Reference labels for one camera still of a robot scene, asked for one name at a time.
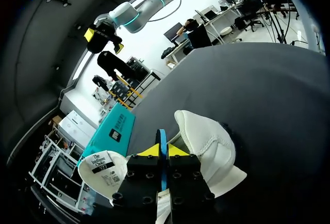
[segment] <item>laptop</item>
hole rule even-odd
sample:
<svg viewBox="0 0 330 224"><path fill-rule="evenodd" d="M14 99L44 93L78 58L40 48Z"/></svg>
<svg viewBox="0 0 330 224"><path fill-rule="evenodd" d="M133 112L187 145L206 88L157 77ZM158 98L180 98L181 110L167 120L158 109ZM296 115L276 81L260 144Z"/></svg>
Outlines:
<svg viewBox="0 0 330 224"><path fill-rule="evenodd" d="M217 17L214 11L208 11L207 13L204 14L205 17L207 17L209 20L212 20Z"/></svg>

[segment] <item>white cabinet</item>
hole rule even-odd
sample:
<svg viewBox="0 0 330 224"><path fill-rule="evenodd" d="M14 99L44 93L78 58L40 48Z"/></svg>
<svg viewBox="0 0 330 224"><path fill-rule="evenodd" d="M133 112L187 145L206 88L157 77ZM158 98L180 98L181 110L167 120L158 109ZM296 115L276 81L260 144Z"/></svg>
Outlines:
<svg viewBox="0 0 330 224"><path fill-rule="evenodd" d="M58 124L58 130L83 149L87 146L96 131L95 128L88 124L74 110Z"/></svg>

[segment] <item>office chair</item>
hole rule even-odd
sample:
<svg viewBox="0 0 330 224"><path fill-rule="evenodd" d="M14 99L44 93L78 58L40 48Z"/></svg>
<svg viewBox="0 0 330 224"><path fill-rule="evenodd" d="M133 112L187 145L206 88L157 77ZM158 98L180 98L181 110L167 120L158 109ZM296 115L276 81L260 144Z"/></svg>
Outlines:
<svg viewBox="0 0 330 224"><path fill-rule="evenodd" d="M243 14L242 19L244 19L247 22L249 21L249 23L244 28L245 31L247 31L246 28L251 26L251 30L252 32L254 32L253 26L256 24L260 24L262 27L264 27L261 21L253 20L257 18L258 16L257 11L259 11L261 7L262 7L262 2L260 0L245 0L243 5L238 8L239 11Z"/></svg>
<svg viewBox="0 0 330 224"><path fill-rule="evenodd" d="M188 33L188 38L194 49L212 46L204 24L201 24L198 28L194 29L194 31Z"/></svg>

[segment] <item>yellow marker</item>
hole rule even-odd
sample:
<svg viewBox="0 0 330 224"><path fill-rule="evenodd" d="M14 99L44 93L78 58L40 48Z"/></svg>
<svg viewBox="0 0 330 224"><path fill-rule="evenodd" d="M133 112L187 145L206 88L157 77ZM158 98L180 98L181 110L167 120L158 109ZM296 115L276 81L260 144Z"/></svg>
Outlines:
<svg viewBox="0 0 330 224"><path fill-rule="evenodd" d="M153 145L151 148L148 148L147 150L143 151L142 153L138 153L140 156L159 156L159 144Z"/></svg>
<svg viewBox="0 0 330 224"><path fill-rule="evenodd" d="M120 52L123 48L124 48L124 45L122 45L121 43L119 43L119 48L118 48L118 50L116 51L116 50L115 50L116 48L114 49L116 55L119 54L119 52Z"/></svg>
<svg viewBox="0 0 330 224"><path fill-rule="evenodd" d="M168 144L168 146L169 146L168 153L170 156L175 156L175 155L188 156L189 155L188 153L173 146L172 144ZM138 155L140 155L140 156L148 156L148 155L159 156L159 144L153 145L151 148L148 148L147 150L145 150L141 153L138 153Z"/></svg>
<svg viewBox="0 0 330 224"><path fill-rule="evenodd" d="M181 149L173 146L172 144L168 144L169 146L169 156L175 156L175 155L180 155L180 156L187 156L189 155L188 153L182 151Z"/></svg>
<svg viewBox="0 0 330 224"><path fill-rule="evenodd" d="M119 75L117 75L117 78L123 82L125 84L125 86L129 86L129 89L132 90L137 96L139 96L140 98L142 98L142 95L140 93L138 93L135 89L133 89L133 87L131 87L126 80L124 80L123 78L121 78Z"/></svg>
<svg viewBox="0 0 330 224"><path fill-rule="evenodd" d="M86 31L84 37L86 38L86 40L88 42L90 42L92 40L93 36L94 36L94 30L91 29L91 28L88 28L88 30Z"/></svg>
<svg viewBox="0 0 330 224"><path fill-rule="evenodd" d="M109 93L110 93L111 95L113 95L114 97L116 97L116 94L114 94L112 91L109 91ZM129 107L127 104L125 104L120 98L117 98L117 100L118 100L122 105L124 105L127 109L129 109L129 110L132 109L132 108Z"/></svg>

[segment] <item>white wall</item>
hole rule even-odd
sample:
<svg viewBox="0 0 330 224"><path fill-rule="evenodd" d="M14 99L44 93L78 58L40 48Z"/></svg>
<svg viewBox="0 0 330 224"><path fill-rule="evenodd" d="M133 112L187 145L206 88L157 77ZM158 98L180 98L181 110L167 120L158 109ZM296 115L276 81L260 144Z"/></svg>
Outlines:
<svg viewBox="0 0 330 224"><path fill-rule="evenodd" d="M180 0L174 0L165 8L155 14L151 20L158 19L171 13L178 6ZM138 33L131 34L125 28L117 29L117 35L123 39L124 49L118 55L119 58L126 61L130 56L142 58L144 64L150 69L156 69L163 74L168 74L170 69L166 62L161 60L161 54L173 44L163 35L176 23L182 24L189 18L192 18L195 10L203 10L210 5L219 9L219 0L182 0L181 7L171 16L157 22L149 22ZM113 44L108 43L106 50L113 52Z"/></svg>
<svg viewBox="0 0 330 224"><path fill-rule="evenodd" d="M133 5L137 5L142 0L136 0ZM154 69L160 77L167 75L170 69L166 66L165 60L160 58L161 54L173 44L163 35L167 30L173 27L176 23L182 24L189 18L192 18L196 12L194 10L203 10L210 5L214 5L219 9L219 0L182 0L181 7L171 16L157 22L149 22L138 33L131 34L125 28L117 29L117 35L123 39L124 49L118 54L118 57L123 61L127 61L130 56L138 59L143 59L144 64L149 69ZM152 19L158 19L172 12L179 4L179 0L174 0L165 8L154 15ZM113 44L108 43L104 50L109 50L112 53ZM99 75L103 78L109 78L107 73L97 65L98 54L94 55L89 64L83 71L75 91L68 94L68 98L80 112L83 113L93 122L96 121L98 113L94 113L101 107L100 103L92 97L96 85L92 78L94 75Z"/></svg>

